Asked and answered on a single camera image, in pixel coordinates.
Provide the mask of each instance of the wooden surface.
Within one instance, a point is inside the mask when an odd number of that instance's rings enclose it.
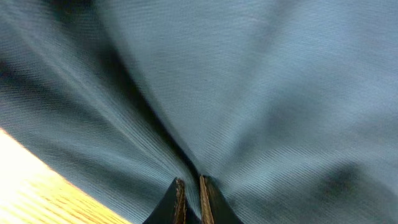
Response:
[[[129,223],[0,129],[0,223]]]

